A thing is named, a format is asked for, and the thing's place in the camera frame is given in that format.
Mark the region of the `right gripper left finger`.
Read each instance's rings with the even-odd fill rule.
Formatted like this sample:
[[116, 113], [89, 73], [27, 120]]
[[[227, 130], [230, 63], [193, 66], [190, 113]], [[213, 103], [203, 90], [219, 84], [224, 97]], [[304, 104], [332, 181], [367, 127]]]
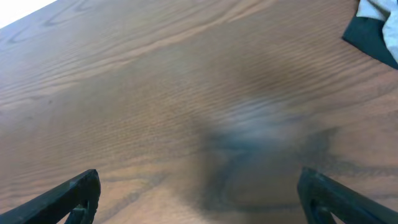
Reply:
[[98, 208], [101, 184], [98, 172], [89, 169], [32, 200], [1, 214], [1, 223], [92, 224]]

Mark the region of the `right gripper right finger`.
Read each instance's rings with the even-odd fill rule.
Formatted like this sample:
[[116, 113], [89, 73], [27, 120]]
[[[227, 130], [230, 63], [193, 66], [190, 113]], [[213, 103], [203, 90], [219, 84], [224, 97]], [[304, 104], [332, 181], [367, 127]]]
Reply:
[[304, 167], [297, 184], [308, 223], [397, 224], [397, 212]]

